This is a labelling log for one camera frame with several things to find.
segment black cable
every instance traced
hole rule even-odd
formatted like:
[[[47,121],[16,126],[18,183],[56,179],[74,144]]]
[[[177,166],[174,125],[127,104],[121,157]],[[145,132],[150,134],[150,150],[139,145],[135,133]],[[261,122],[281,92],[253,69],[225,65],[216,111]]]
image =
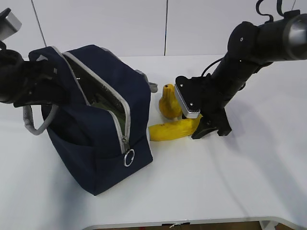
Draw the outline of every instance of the black cable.
[[[2,50],[6,49],[6,45],[3,41],[0,41],[0,49]]]
[[[283,0],[277,0],[277,12],[280,16],[283,17],[282,5],[283,5]]]
[[[215,62],[211,63],[207,68],[205,68],[205,70],[202,72],[201,76],[203,77],[205,75],[205,73],[207,72],[208,69],[210,69],[211,66],[213,66],[214,64],[220,62],[223,58],[220,58],[218,60],[216,60]]]
[[[259,10],[259,6],[263,1],[264,0],[258,0],[258,2],[256,3],[256,11],[257,11],[258,14],[260,14],[262,16],[269,16],[270,19],[266,23],[272,23],[272,22],[274,22],[273,16],[271,14],[268,14],[268,13],[261,13],[260,10]]]

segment bag handle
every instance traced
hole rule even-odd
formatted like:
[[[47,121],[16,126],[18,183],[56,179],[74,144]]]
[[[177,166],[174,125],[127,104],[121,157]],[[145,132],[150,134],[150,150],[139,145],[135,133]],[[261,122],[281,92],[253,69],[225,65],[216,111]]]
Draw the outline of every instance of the bag handle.
[[[48,114],[47,118],[44,120],[43,124],[36,129],[34,127],[34,121],[33,121],[33,111],[32,107],[30,105],[23,106],[24,111],[24,127],[32,134],[38,136],[42,134],[50,125],[50,123],[53,121],[57,111],[59,109],[59,106],[56,104],[53,104],[51,107],[51,111]]]

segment navy blue bag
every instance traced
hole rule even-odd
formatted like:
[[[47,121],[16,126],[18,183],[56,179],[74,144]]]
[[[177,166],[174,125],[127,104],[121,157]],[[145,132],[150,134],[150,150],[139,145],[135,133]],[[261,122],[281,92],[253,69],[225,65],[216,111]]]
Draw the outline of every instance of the navy blue bag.
[[[52,63],[70,95],[47,131],[83,189],[100,194],[153,161],[146,136],[151,92],[141,74],[94,45],[64,54],[46,47],[29,58]],[[97,97],[102,103],[93,103]],[[44,119],[50,111],[42,106]]]

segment yellow pear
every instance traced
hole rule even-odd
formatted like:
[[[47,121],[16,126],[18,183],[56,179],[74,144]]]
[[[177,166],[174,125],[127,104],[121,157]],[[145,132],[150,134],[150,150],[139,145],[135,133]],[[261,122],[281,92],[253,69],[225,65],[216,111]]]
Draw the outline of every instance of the yellow pear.
[[[175,97],[175,87],[167,84],[163,87],[162,98],[159,100],[159,109],[168,119],[179,117],[182,114],[181,107]]]

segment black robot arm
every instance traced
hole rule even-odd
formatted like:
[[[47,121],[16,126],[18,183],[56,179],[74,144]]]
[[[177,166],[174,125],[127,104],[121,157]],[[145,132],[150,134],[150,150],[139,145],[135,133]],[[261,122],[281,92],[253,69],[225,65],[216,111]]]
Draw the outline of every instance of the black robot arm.
[[[231,132],[224,107],[252,74],[275,61],[307,59],[307,14],[289,11],[282,15],[282,20],[272,22],[270,16],[260,26],[249,22],[238,25],[230,35],[227,54],[213,74],[176,78],[175,94],[184,116],[203,116],[193,139],[215,130],[219,136]]]
[[[57,83],[50,61],[24,61],[7,49],[3,40],[16,33],[22,24],[7,8],[0,12],[0,103],[15,107],[35,104],[66,104],[69,96]]]

